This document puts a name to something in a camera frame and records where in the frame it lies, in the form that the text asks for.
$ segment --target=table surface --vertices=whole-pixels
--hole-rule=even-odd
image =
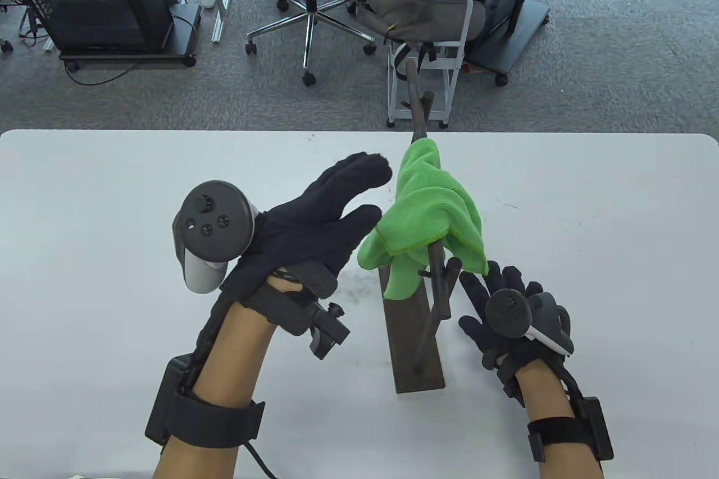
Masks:
[[[608,477],[719,469],[719,150],[703,135],[431,133],[483,217],[488,256],[572,315],[568,369],[600,397]],[[170,224],[225,179],[260,208],[349,153],[396,170],[410,133],[10,131],[0,137],[0,477],[150,477],[143,436],[167,361],[213,302],[189,292]],[[355,201],[393,201],[386,186]],[[526,414],[457,319],[439,328],[441,391],[397,396],[377,272],[350,261],[334,301],[352,330],[318,361],[278,332],[256,447],[278,477],[537,477]],[[237,477],[262,477],[243,452]]]

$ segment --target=black glove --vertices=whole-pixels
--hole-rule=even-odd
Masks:
[[[517,371],[532,361],[539,359],[544,361],[558,377],[565,378],[568,376],[567,371],[564,369],[565,356],[547,348],[537,340],[529,340],[526,337],[519,339],[502,337],[488,325],[485,309],[487,301],[494,292],[506,288],[515,289],[521,292],[524,297],[529,298],[544,291],[541,284],[534,281],[525,288],[524,282],[522,282],[522,273],[513,266],[500,271],[499,265],[495,261],[490,261],[489,269],[489,273],[484,278],[487,288],[483,287],[477,276],[472,273],[462,273],[459,276],[462,287],[467,292],[467,296],[482,320],[480,322],[474,317],[463,316],[459,319],[459,326],[468,337],[475,341],[477,347],[482,351],[483,366],[489,371],[495,368],[498,369],[497,376],[504,384],[505,393],[509,397],[517,399],[524,406],[524,398],[515,376]],[[559,314],[562,318],[562,328],[568,335],[570,321],[568,320],[567,312],[562,307],[559,307]],[[501,366],[498,366],[498,359],[505,355],[506,357],[503,359]]]
[[[257,217],[252,243],[221,291],[243,302],[272,271],[306,261],[324,264],[337,277],[382,217],[379,207],[365,205],[341,219],[344,207],[391,178],[387,159],[378,154],[355,153],[328,168],[300,197]],[[305,305],[316,299],[308,290],[292,295]]]

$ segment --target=wooden base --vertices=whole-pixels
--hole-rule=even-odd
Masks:
[[[384,297],[390,269],[380,268],[379,272],[380,288]],[[427,355],[422,371],[416,372],[413,367],[422,330],[429,316],[429,300],[424,283],[413,296],[403,301],[384,299],[383,305],[397,393],[443,389],[442,362],[439,360],[439,350],[434,338],[427,343]]]

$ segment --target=green towel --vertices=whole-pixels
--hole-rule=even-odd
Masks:
[[[427,245],[442,239],[462,268],[487,275],[482,221],[475,202],[452,175],[440,168],[439,150],[429,138],[412,144],[397,175],[395,203],[357,253],[359,266],[390,266],[385,299],[407,299],[429,265]]]

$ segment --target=gray carpet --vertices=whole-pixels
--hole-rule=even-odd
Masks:
[[[136,71],[105,86],[68,80],[56,55],[15,37],[0,57],[0,133],[16,128],[383,130],[384,51],[367,58],[349,35],[319,25],[316,86],[303,86],[303,29],[244,33],[278,18],[276,0],[232,0],[223,40],[200,29],[191,70]],[[719,138],[719,0],[539,0],[552,21],[497,88],[460,78],[451,130],[707,133]],[[350,20],[344,10],[338,13]],[[87,71],[83,81],[112,73]],[[406,128],[398,123],[398,128]]]

